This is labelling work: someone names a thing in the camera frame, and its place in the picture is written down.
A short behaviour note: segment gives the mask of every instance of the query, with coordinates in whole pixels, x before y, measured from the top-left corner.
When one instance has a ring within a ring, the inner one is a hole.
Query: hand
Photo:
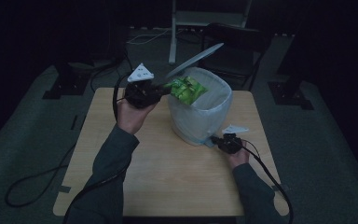
[[[246,147],[246,142],[242,141],[242,145],[244,147]],[[249,155],[250,155],[250,153],[243,148],[241,150],[239,150],[238,152],[236,152],[235,154],[227,154],[228,163],[229,163],[231,169],[233,170],[235,167],[237,167],[241,164],[248,163]]]
[[[154,105],[150,105],[146,108],[138,109],[123,99],[117,104],[117,125],[120,129],[130,134],[137,133],[150,111],[154,109]]]

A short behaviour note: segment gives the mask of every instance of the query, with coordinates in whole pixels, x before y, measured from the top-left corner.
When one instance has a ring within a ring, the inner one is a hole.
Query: cable
[[[17,180],[16,182],[14,182],[7,190],[7,193],[5,195],[5,203],[10,206],[10,207],[24,207],[24,206],[27,206],[27,205],[30,205],[34,202],[36,202],[37,200],[39,200],[42,195],[46,192],[46,190],[48,190],[48,187],[51,185],[54,177],[57,175],[58,171],[61,170],[62,168],[66,168],[68,167],[68,165],[62,165],[63,162],[65,161],[66,157],[69,155],[69,153],[75,148],[75,145],[76,144],[73,144],[65,153],[65,155],[63,156],[62,160],[60,161],[60,164],[58,167],[55,167],[55,168],[52,168],[52,169],[49,169],[47,171],[44,171],[42,173],[39,173],[39,174],[36,174],[36,175],[30,175],[30,176],[26,176],[22,179],[19,179]],[[12,203],[9,199],[9,196],[10,196],[10,193],[11,191],[16,187],[18,186],[21,182],[25,181],[25,180],[28,180],[28,179],[32,179],[32,178],[36,178],[36,177],[39,177],[41,175],[45,175],[45,174],[48,174],[50,172],[54,172],[53,176],[51,177],[51,179],[49,180],[48,184],[46,185],[46,187],[42,190],[41,193],[39,193],[39,195],[36,196],[36,198],[32,199],[31,201],[29,202],[26,202],[26,203]]]
[[[120,87],[120,83],[121,83],[121,81],[125,78],[125,77],[127,77],[127,76],[129,76],[130,75],[130,73],[128,73],[126,76],[124,76],[124,77],[119,77],[118,78],[118,80],[117,80],[117,82],[116,82],[116,86],[115,86],[115,88],[113,89],[113,101],[112,101],[112,105],[113,105],[113,112],[114,112],[114,114],[115,114],[115,119],[116,119],[116,121],[117,121],[117,114],[118,114],[118,112],[117,112],[117,95],[118,95],[118,88]]]
[[[100,182],[97,182],[93,185],[90,185],[84,189],[82,189],[76,196],[75,198],[71,201],[71,203],[69,204],[68,206],[68,209],[66,210],[65,212],[65,216],[63,217],[63,221],[62,221],[62,224],[65,224],[68,220],[68,215],[69,215],[69,210],[71,209],[72,205],[74,204],[74,202],[76,202],[77,200],[79,200],[81,197],[83,197],[85,194],[87,194],[88,192],[94,190],[94,189],[97,189],[99,187],[102,187],[110,182],[112,182],[113,180],[117,179],[118,177],[122,176],[126,171],[127,169],[129,168],[131,164],[131,161],[129,161],[127,163],[127,165],[122,169],[120,170],[116,175],[112,175],[111,177],[108,177],[106,178],[105,180],[102,180]]]
[[[120,99],[117,99],[116,102],[122,101],[124,99],[126,99],[126,97],[121,97]]]
[[[133,67],[132,67],[132,63],[131,63],[131,60],[130,60],[130,57],[129,57],[129,53],[127,52],[127,49],[124,50],[124,56],[126,57],[127,62],[129,63],[130,72],[132,72],[132,71],[133,71]]]
[[[247,141],[247,140],[243,140],[246,143],[250,143],[252,145],[252,147],[255,149],[255,151],[258,154],[258,150],[255,147],[255,145],[253,145],[251,142]],[[289,207],[289,223],[293,223],[293,206],[292,203],[289,200],[289,197],[287,196],[286,192],[283,190],[283,188],[281,187],[281,185],[275,180],[275,178],[272,176],[271,172],[269,171],[269,169],[267,168],[267,166],[264,164],[264,162],[261,161],[260,159],[260,155],[258,154],[258,156],[256,156],[254,154],[254,152],[252,152],[251,150],[249,150],[247,147],[244,147],[243,145],[240,145],[238,143],[236,143],[235,141],[233,141],[235,144],[237,144],[238,146],[240,146],[241,148],[245,149],[246,151],[248,151],[250,154],[252,154],[252,156],[258,161],[258,163],[260,163],[261,167],[263,167],[264,172],[266,172],[267,176],[269,177],[269,179],[272,181],[272,183],[274,183],[274,185],[278,188],[278,190],[281,192],[283,198],[286,200],[287,202],[287,206]]]
[[[93,87],[93,85],[92,85],[93,82],[94,82],[94,79],[95,79],[99,74],[101,74],[101,72],[103,72],[103,71],[105,71],[105,70],[107,70],[107,69],[109,69],[109,68],[118,67],[118,66],[121,64],[121,62],[123,62],[123,59],[122,59],[122,58],[115,59],[115,60],[113,60],[111,63],[109,63],[109,64],[107,64],[107,65],[104,65],[104,66],[101,66],[101,67],[99,68],[99,71],[96,72],[96,73],[91,77],[91,80],[90,80],[90,82],[89,82],[89,86],[91,87],[92,92],[95,92],[95,89],[94,89],[94,87]]]
[[[197,38],[197,40],[186,39],[186,38],[181,37],[181,35],[195,36]],[[185,43],[191,44],[191,45],[199,45],[201,43],[201,36],[197,32],[192,31],[191,28],[184,29],[184,30],[181,30],[180,32],[178,32],[176,39],[178,41],[182,41],[182,42],[185,42]]]
[[[147,43],[153,41],[154,39],[157,39],[157,38],[159,38],[160,36],[167,34],[168,31],[170,31],[170,30],[166,30],[166,31],[162,32],[162,33],[159,34],[159,35],[137,35],[136,37],[134,37],[133,39],[127,41],[126,43],[127,43],[127,44],[133,44],[133,45],[143,45],[143,44],[147,44]],[[149,40],[147,40],[147,41],[145,41],[145,42],[141,42],[141,43],[134,43],[134,42],[132,42],[132,41],[136,40],[137,38],[145,37],[145,36],[153,36],[153,37],[152,37],[151,39],[149,39]]]

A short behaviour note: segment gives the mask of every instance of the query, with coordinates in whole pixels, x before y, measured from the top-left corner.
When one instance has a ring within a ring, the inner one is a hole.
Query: gray floor
[[[137,31],[133,35],[158,33]],[[193,35],[181,35],[191,41]],[[295,105],[275,105],[269,81],[285,81],[276,75],[291,39],[277,36],[262,62],[253,95],[282,183],[295,212],[295,223],[358,223],[358,164],[345,139],[324,104],[317,87],[307,82],[301,90],[314,110]],[[143,45],[128,45],[132,65],[144,65],[163,77],[174,66],[168,65],[169,38],[158,38]],[[200,46],[179,41],[177,64],[199,52]],[[123,63],[118,72],[129,71]],[[107,70],[96,77],[93,86],[113,87],[117,71]],[[0,223],[61,223],[52,207],[61,185],[64,170],[36,203],[22,208],[5,204],[7,188],[14,181],[56,167],[65,152],[76,142],[81,121],[85,118],[93,92],[87,87],[82,96],[63,96],[60,100],[42,100],[57,73],[53,67],[41,74],[23,97],[17,110],[0,132]],[[227,81],[234,90],[239,85]],[[25,202],[46,186],[50,175],[25,182],[13,191],[11,201]]]

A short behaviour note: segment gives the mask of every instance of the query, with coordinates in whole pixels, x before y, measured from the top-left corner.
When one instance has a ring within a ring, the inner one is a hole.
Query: tag
[[[234,126],[230,124],[227,128],[225,128],[222,133],[245,133],[248,132],[249,129],[246,127]]]
[[[154,75],[144,67],[144,64],[141,63],[138,67],[131,73],[131,75],[127,78],[128,82],[134,81],[143,81],[154,78]]]

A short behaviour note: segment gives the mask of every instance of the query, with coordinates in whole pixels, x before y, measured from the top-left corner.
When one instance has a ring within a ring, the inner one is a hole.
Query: black cable
[[[39,173],[39,174],[36,174],[36,175],[29,175],[29,176],[26,176],[22,179],[19,179],[17,180],[16,182],[14,182],[12,185],[10,185],[10,187],[8,188],[7,190],[7,193],[5,195],[5,203],[10,206],[10,207],[24,207],[24,206],[27,206],[27,205],[30,205],[32,203],[35,203],[37,200],[39,200],[43,194],[46,193],[46,191],[48,190],[48,187],[51,185],[54,177],[57,175],[58,171],[61,170],[62,168],[66,168],[68,167],[68,165],[62,165],[63,162],[65,161],[66,157],[69,155],[69,153],[75,148],[75,145],[74,144],[73,146],[71,146],[65,153],[65,155],[63,156],[62,160],[60,161],[60,164],[58,167],[55,167],[55,168],[52,168],[52,169],[49,169],[47,171],[44,171],[42,173]],[[26,202],[26,203],[12,203],[9,199],[9,196],[10,196],[10,193],[11,191],[16,187],[18,186],[21,182],[25,181],[25,180],[28,180],[28,179],[32,179],[32,178],[36,178],[36,177],[39,177],[41,175],[45,175],[45,174],[48,174],[50,172],[54,172],[53,176],[51,177],[51,179],[49,180],[48,184],[46,185],[46,187],[42,190],[41,193],[39,193],[39,195],[37,195],[34,199],[32,199],[31,201],[29,202]]]
[[[112,105],[113,105],[113,113],[115,114],[115,119],[117,121],[117,95],[118,95],[118,88],[120,87],[120,83],[121,81],[129,76],[130,74],[127,74],[126,76],[124,77],[119,77],[117,82],[116,82],[116,86],[115,88],[113,89],[113,101],[112,101]]]
[[[245,141],[246,143],[250,143],[253,148],[256,150],[257,154],[258,154],[258,151],[257,151],[257,148],[249,141],[247,140],[243,140],[241,139],[242,141]],[[293,217],[294,217],[294,214],[293,214],[293,206],[292,206],[292,203],[290,202],[289,200],[289,197],[287,196],[286,192],[284,191],[284,189],[281,187],[281,185],[275,180],[275,178],[272,176],[271,172],[269,171],[269,169],[267,168],[267,166],[264,164],[264,162],[261,161],[260,157],[259,156],[256,156],[254,154],[254,152],[252,152],[251,150],[249,150],[247,147],[244,147],[243,145],[240,145],[238,144],[238,146],[240,146],[241,148],[245,149],[246,151],[248,151],[250,154],[252,154],[252,156],[258,161],[258,163],[261,165],[261,167],[263,167],[263,170],[264,172],[266,172],[267,176],[269,177],[269,179],[272,181],[272,183],[274,183],[274,185],[277,187],[277,189],[281,192],[283,198],[286,200],[287,202],[287,206],[289,207],[289,223],[293,223]]]
[[[91,77],[91,80],[89,82],[89,86],[91,87],[91,90],[92,92],[95,92],[95,89],[94,87],[92,86],[92,83],[94,82],[94,79],[101,74],[101,72],[109,69],[109,68],[114,68],[114,67],[118,67],[121,62],[123,61],[123,59],[115,59],[113,60],[111,63],[107,64],[107,65],[104,65],[104,66],[101,66],[99,68],[99,70]]]
[[[120,99],[117,99],[116,102],[122,101],[124,99],[126,99],[126,97],[121,97]]]
[[[197,38],[197,40],[186,39],[186,38],[181,37],[181,35],[195,36]],[[178,34],[176,36],[176,39],[178,41],[186,42],[187,44],[192,44],[192,45],[199,45],[201,43],[201,35],[199,35],[197,32],[191,31],[191,30],[187,30],[186,32],[182,32],[182,33]]]
[[[131,63],[131,60],[130,60],[130,57],[129,57],[129,53],[127,52],[127,49],[124,50],[124,56],[126,57],[127,62],[129,63],[129,66],[130,66],[130,70],[131,70],[131,72],[132,72],[132,71],[133,71],[133,67],[132,67],[132,63]]]
[[[65,216],[63,217],[63,221],[62,221],[62,224],[66,224],[67,220],[68,220],[68,215],[70,213],[70,209],[72,207],[72,205],[74,204],[74,202],[76,202],[77,200],[79,200],[81,197],[83,197],[85,194],[87,194],[88,192],[94,190],[94,189],[97,189],[97,188],[100,188],[108,183],[110,183],[111,181],[117,179],[118,177],[122,176],[123,174],[125,174],[125,172],[127,171],[127,169],[129,168],[131,164],[131,161],[129,161],[129,163],[127,163],[127,165],[122,169],[120,170],[116,175],[112,175],[111,177],[108,177],[106,178],[105,180],[102,180],[100,182],[97,182],[93,185],[90,185],[84,189],[82,189],[76,196],[75,198],[71,201],[71,203],[69,204],[68,206],[68,209],[66,210],[65,212]]]

